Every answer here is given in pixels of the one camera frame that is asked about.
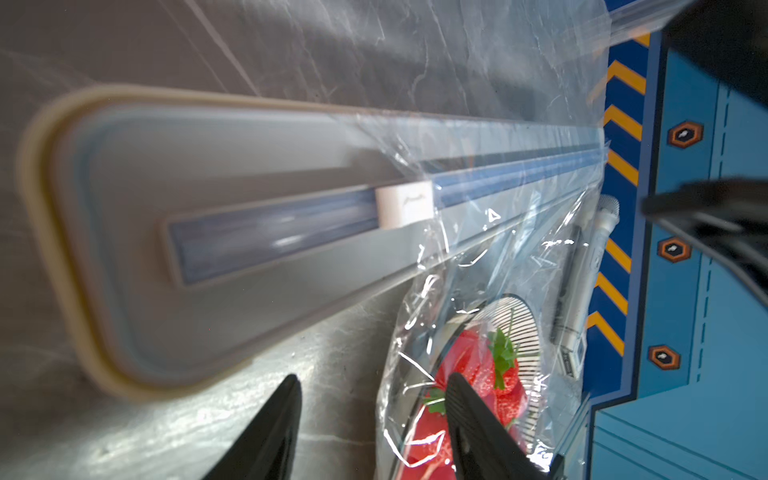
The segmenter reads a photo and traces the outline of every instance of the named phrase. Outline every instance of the plastic container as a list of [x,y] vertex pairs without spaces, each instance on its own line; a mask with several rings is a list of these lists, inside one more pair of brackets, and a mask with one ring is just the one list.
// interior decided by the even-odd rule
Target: plastic container
[[[505,231],[516,198],[558,204],[602,145],[592,127],[116,85],[40,113],[18,179],[87,371],[160,399]],[[440,251],[424,205],[378,225],[377,192],[417,182],[427,217],[462,225]]]

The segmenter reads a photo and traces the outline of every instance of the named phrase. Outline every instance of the strawberry leaf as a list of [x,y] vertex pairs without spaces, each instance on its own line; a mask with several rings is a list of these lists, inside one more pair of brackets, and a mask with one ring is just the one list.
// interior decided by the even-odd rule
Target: strawberry leaf
[[441,389],[430,389],[429,396],[424,398],[424,405],[429,413],[445,415],[445,392]]
[[493,355],[493,365],[496,373],[494,388],[503,390],[505,387],[504,374],[515,366],[515,360],[518,358],[517,351],[502,329],[488,334],[488,348]]

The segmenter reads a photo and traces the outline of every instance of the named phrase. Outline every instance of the microphone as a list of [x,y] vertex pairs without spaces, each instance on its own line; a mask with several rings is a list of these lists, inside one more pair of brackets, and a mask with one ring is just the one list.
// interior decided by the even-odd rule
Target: microphone
[[560,315],[555,318],[552,342],[559,347],[558,364],[563,373],[575,379],[581,376],[586,353],[586,323],[589,301],[598,280],[608,237],[619,223],[619,201],[601,195],[594,214],[594,230],[584,246],[574,254],[564,282]]

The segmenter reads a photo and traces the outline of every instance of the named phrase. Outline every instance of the yellow chevron stripe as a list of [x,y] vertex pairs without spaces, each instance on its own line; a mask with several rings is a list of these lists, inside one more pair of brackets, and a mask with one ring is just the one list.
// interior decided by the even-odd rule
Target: yellow chevron stripe
[[632,259],[610,238],[605,246],[605,251],[610,253],[616,262],[625,269],[627,273],[632,271]]
[[608,325],[608,322],[606,322],[603,316],[598,312],[592,313],[587,318],[587,328],[589,329],[593,326],[596,326],[605,336],[608,342],[611,342],[611,345],[613,345],[616,351],[619,352],[619,355],[624,356],[624,341],[621,339],[621,337],[619,337],[618,334],[616,334],[614,329]]
[[637,141],[643,140],[643,126],[638,124],[632,117],[616,108],[616,105],[611,105],[605,111],[603,126],[607,125],[609,121],[613,121],[616,125],[625,129],[625,131],[629,133],[629,135],[635,137]]
[[602,272],[598,272],[598,281],[594,286],[599,286],[605,292],[605,294],[608,295],[608,298],[611,299],[611,302],[615,303],[618,309],[621,310],[624,315],[627,315],[627,311],[629,310],[627,299],[625,299],[624,296],[622,296],[621,293],[616,290],[616,287],[613,286],[607,278],[605,278],[605,275],[603,275]]
[[637,172],[637,168],[629,164],[625,159],[619,157],[619,155],[613,150],[608,151],[608,164],[615,168],[620,174],[624,175],[624,178],[630,181],[635,187],[640,179],[640,174]]
[[618,78],[645,95],[645,78],[618,60],[614,60],[611,66],[608,67],[607,79],[610,81],[613,77]]
[[639,37],[633,38],[637,43],[640,45],[643,45],[644,47],[650,47],[650,33],[647,33],[645,35],[640,35]]

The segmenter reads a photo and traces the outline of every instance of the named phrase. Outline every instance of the blue panel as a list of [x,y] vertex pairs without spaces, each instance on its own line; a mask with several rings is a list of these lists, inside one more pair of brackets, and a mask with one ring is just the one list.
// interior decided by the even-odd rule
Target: blue panel
[[768,111],[736,91],[723,90],[720,98],[725,105],[718,115],[713,156],[723,162],[723,177],[768,177],[764,140]]
[[600,264],[600,271],[605,278],[611,282],[611,285],[616,287],[624,298],[627,298],[627,292],[629,291],[629,273],[614,260],[610,253],[606,252],[603,255],[603,262]]
[[[681,184],[709,177],[718,85],[679,55],[670,52],[657,173],[657,192],[676,190]],[[704,125],[703,141],[680,149],[666,142],[667,131],[683,121]],[[700,254],[671,263],[657,255],[660,241],[672,237],[654,227],[650,245],[641,355],[640,397],[689,382],[696,318]],[[678,370],[663,371],[648,358],[649,347],[667,345],[681,357]]]
[[627,323],[627,317],[619,310],[619,307],[605,294],[603,289],[596,288],[592,293],[592,300],[589,303],[590,312],[600,312],[605,321],[616,332],[619,337],[624,338],[624,327]]
[[638,124],[643,123],[645,96],[639,91],[618,78],[612,78],[605,88],[605,97],[610,98],[613,105],[632,117]]
[[611,150],[637,168],[640,162],[640,142],[612,121],[604,129],[605,138],[611,142]]
[[625,452],[627,457],[641,461],[644,465],[658,465],[654,470],[671,478],[748,478],[728,465],[715,462],[605,411],[596,414],[595,427],[595,441],[610,446],[617,452]]
[[597,327],[587,330],[584,391],[592,398],[621,387],[621,355]]
[[[682,183],[709,177],[716,106],[717,82],[688,60],[670,52],[661,122],[657,193],[673,191]],[[685,149],[667,145],[667,132],[684,121],[702,124],[704,139]]]
[[673,478],[674,480],[701,480],[702,478],[710,480],[707,477],[697,475],[682,465],[678,465],[673,460],[657,455],[651,450],[638,447],[630,440],[615,435],[600,426],[595,427],[593,439],[596,444],[611,449],[615,454],[631,458],[638,465],[644,466],[661,477]]
[[733,478],[765,478],[766,338],[768,311],[715,263],[701,381],[605,411],[732,470]]
[[592,450],[592,480],[671,480],[647,466],[618,453],[605,445],[595,443]]
[[614,45],[608,50],[608,64],[618,60],[645,78],[648,73],[648,49],[634,40]]
[[[655,254],[655,247],[671,235],[654,227],[648,265],[645,324],[638,396],[645,397],[688,383],[693,342],[701,254],[671,263]],[[680,354],[680,369],[662,370],[647,357],[652,346],[666,345]]]
[[611,239],[625,253],[632,251],[632,239],[634,238],[634,212],[637,201],[637,190],[627,178],[618,173],[611,165],[605,167],[605,181],[603,193],[613,195],[619,200],[619,223],[611,233]]

